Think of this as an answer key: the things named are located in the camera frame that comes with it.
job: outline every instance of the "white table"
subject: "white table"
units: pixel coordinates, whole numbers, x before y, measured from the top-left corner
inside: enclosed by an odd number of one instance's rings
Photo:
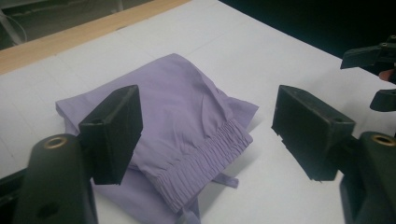
[[[271,129],[280,84],[310,91],[365,131],[394,134],[394,113],[369,108],[391,84],[255,21],[215,0],[191,1],[79,47],[0,76],[0,176],[26,166],[33,144],[64,131],[54,102],[89,91],[170,53],[206,73],[230,96],[260,106],[249,132],[254,142],[225,173],[238,189],[209,184],[201,193],[209,223],[343,223],[339,174],[308,179]],[[137,223],[96,195],[101,223]]]

